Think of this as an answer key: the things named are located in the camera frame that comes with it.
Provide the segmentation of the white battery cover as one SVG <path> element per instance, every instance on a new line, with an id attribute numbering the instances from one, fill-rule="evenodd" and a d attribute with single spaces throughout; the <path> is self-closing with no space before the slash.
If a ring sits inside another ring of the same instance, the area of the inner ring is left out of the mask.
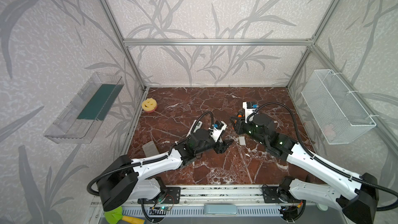
<path id="1" fill-rule="evenodd" d="M 238 140 L 239 140 L 240 146 L 246 146 L 246 140 L 245 140 L 244 136 L 239 136 Z"/>

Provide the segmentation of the white remote control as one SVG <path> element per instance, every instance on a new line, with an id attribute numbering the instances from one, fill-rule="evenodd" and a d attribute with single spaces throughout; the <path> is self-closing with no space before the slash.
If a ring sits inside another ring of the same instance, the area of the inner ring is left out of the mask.
<path id="1" fill-rule="evenodd" d="M 196 130 L 200 129 L 200 128 L 202 127 L 202 125 L 203 125 L 203 122 L 202 122 L 202 121 L 198 121 L 197 123 L 195 122 L 195 123 L 191 126 L 191 128 L 190 128 L 188 134 L 186 135 L 186 137 L 190 136 L 190 135 L 191 135 L 192 133 L 194 133 Z"/>

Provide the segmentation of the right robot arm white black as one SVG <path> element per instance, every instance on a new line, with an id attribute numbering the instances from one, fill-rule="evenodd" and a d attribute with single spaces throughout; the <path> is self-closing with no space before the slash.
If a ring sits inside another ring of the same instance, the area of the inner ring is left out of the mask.
<path id="1" fill-rule="evenodd" d="M 268 115 L 257 114 L 251 122 L 247 122 L 242 115 L 230 120 L 238 135 L 248 135 L 264 145 L 272 156 L 294 164 L 324 182 L 317 185 L 288 177 L 280 185 L 282 194 L 340 210 L 356 224 L 372 224 L 376 212 L 398 207 L 397 202 L 378 206 L 380 191 L 397 196 L 396 191 L 378 185 L 377 179 L 369 173 L 359 175 L 338 167 L 312 153 L 302 142 L 276 132 L 275 124 Z"/>

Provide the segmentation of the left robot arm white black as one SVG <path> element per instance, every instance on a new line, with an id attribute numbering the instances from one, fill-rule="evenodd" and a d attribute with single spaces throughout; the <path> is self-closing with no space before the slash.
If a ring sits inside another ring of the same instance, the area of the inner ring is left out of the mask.
<path id="1" fill-rule="evenodd" d="M 225 153 L 233 140 L 222 140 L 223 134 L 223 130 L 198 129 L 159 155 L 142 159 L 120 156 L 88 183 L 87 192 L 100 197 L 106 212 L 121 206 L 132 195 L 152 200 L 166 189 L 156 175 L 182 169 L 209 150 L 217 154 Z"/>

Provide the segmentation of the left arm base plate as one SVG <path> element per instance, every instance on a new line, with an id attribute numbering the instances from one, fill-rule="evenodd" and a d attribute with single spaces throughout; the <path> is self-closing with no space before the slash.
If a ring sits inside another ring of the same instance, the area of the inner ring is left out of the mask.
<path id="1" fill-rule="evenodd" d="M 144 200 L 144 204 L 177 204 L 180 201 L 181 196 L 181 187 L 167 187 L 165 190 L 161 190 L 161 192 L 155 196 L 152 200 L 149 199 L 138 199 L 138 204 L 142 203 Z"/>

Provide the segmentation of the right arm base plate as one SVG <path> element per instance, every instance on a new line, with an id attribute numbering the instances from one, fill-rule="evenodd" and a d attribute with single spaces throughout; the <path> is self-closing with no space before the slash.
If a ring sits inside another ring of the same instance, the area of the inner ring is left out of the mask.
<path id="1" fill-rule="evenodd" d="M 299 204 L 301 200 L 293 197 L 286 189 L 280 186 L 263 185 L 261 187 L 264 203 L 274 204 Z"/>

